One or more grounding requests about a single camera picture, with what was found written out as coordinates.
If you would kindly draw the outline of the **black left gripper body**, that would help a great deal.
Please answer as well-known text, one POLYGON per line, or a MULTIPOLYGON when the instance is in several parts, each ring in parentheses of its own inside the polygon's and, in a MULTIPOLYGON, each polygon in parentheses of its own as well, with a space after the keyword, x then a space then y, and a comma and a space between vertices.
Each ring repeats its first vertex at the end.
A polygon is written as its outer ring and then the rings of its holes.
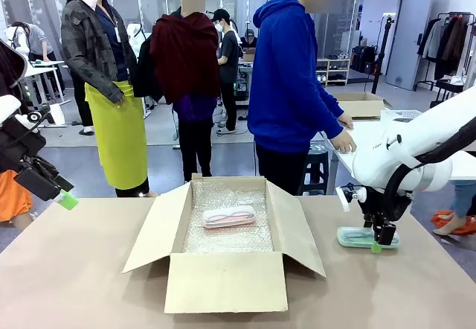
POLYGON ((37 153, 46 145, 45 138, 36 130, 29 130, 17 119, 7 119, 1 126, 1 172, 20 173, 31 167, 44 175, 45 169, 37 161, 37 153))

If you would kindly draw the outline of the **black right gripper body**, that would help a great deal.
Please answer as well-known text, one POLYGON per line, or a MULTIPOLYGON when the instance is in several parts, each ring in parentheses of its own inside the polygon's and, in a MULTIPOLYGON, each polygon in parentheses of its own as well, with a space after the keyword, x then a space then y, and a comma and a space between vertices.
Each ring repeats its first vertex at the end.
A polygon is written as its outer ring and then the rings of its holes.
POLYGON ((366 200, 362 203, 362 214, 372 214, 373 223, 389 223, 384 211, 382 210, 384 202, 384 193, 381 191, 366 191, 366 200))

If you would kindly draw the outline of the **person's right hand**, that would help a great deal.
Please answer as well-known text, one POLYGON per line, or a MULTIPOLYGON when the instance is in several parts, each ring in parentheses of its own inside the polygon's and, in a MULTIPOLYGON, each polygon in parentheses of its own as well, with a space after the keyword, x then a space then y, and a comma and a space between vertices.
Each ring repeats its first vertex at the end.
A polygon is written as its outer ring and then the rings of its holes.
POLYGON ((346 130, 342 130, 336 137, 331 138, 330 142, 340 153, 354 153, 357 149, 352 136, 346 130))

